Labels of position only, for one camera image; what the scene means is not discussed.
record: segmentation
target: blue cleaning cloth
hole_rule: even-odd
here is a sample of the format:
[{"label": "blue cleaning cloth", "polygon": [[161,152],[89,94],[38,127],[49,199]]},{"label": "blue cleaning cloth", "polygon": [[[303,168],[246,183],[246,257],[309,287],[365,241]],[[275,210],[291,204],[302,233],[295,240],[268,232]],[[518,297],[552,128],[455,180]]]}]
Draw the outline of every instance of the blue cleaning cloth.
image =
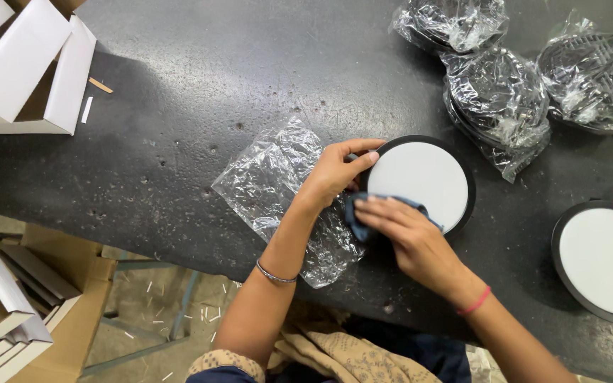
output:
[{"label": "blue cleaning cloth", "polygon": [[[378,234],[378,231],[375,229],[369,228],[368,226],[364,225],[363,222],[359,221],[358,218],[356,218],[356,216],[353,214],[355,210],[353,202],[356,200],[368,199],[368,196],[370,195],[380,197],[380,198],[387,198],[387,196],[368,194],[364,191],[363,192],[361,191],[361,192],[354,193],[351,196],[349,196],[345,203],[345,222],[347,222],[347,225],[349,225],[349,227],[352,228],[353,235],[356,237],[356,239],[360,240],[363,243],[366,243],[372,238],[376,237]],[[439,225],[437,222],[432,221],[432,219],[429,216],[429,213],[427,213],[427,208],[424,205],[411,201],[408,198],[396,197],[396,196],[392,196],[392,197],[396,198],[397,200],[400,200],[404,204],[409,205],[414,209],[417,209],[420,213],[422,213],[422,215],[427,217],[427,219],[430,222],[432,222],[435,226],[437,226],[440,231],[443,231],[442,225]]]}]

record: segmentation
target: hand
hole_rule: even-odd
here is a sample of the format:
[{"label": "hand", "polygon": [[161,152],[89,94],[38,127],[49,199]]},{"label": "hand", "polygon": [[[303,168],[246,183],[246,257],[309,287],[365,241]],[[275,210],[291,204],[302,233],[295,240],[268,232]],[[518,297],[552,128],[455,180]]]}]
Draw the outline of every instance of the hand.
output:
[{"label": "hand", "polygon": [[356,217],[385,234],[398,267],[459,309],[479,300],[486,284],[456,256],[441,231],[417,209],[388,197],[356,200]]},{"label": "hand", "polygon": [[[358,138],[328,145],[302,184],[298,196],[314,200],[320,209],[330,206],[346,187],[358,187],[354,178],[380,158],[377,152],[368,150],[377,149],[383,143],[384,140],[376,138]],[[347,163],[345,157],[352,153],[358,158]]]}]

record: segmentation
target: sleeve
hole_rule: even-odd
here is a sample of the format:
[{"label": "sleeve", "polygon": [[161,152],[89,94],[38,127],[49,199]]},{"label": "sleeve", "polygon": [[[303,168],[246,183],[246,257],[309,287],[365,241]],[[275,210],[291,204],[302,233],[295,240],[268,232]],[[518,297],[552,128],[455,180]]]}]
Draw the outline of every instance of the sleeve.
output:
[{"label": "sleeve", "polygon": [[259,364],[229,350],[213,350],[193,362],[186,383],[265,383]]}]

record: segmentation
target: beige printed fabric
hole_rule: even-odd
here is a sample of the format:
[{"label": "beige printed fabric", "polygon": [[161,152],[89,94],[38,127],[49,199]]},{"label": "beige printed fabric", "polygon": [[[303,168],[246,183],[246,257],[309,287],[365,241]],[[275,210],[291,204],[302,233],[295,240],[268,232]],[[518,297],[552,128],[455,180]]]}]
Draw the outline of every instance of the beige printed fabric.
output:
[{"label": "beige printed fabric", "polygon": [[188,374],[193,375],[200,371],[210,370],[217,367],[235,366],[250,375],[257,383],[264,383],[266,377],[259,363],[245,356],[238,355],[229,350],[212,350],[203,354],[193,362]]},{"label": "beige printed fabric", "polygon": [[[330,322],[285,324],[269,360],[269,370],[299,362],[342,383],[441,383],[413,359],[393,354],[346,334]],[[227,350],[206,353],[193,363],[191,374],[221,366],[236,366],[258,383],[265,375],[258,363]]]}]

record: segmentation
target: silver bangle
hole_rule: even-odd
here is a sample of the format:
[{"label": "silver bangle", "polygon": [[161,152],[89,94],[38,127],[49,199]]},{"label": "silver bangle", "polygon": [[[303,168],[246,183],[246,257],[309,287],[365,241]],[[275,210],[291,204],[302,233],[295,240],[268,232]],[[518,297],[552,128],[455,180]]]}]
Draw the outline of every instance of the silver bangle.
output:
[{"label": "silver bangle", "polygon": [[271,279],[271,280],[274,280],[274,281],[277,281],[277,282],[283,282],[283,283],[295,283],[295,282],[297,282],[297,277],[294,277],[293,279],[283,279],[283,278],[278,278],[278,277],[276,277],[274,275],[269,274],[268,271],[264,270],[264,268],[261,267],[260,260],[257,260],[257,268],[259,268],[261,273],[266,275],[266,277],[268,279]]}]

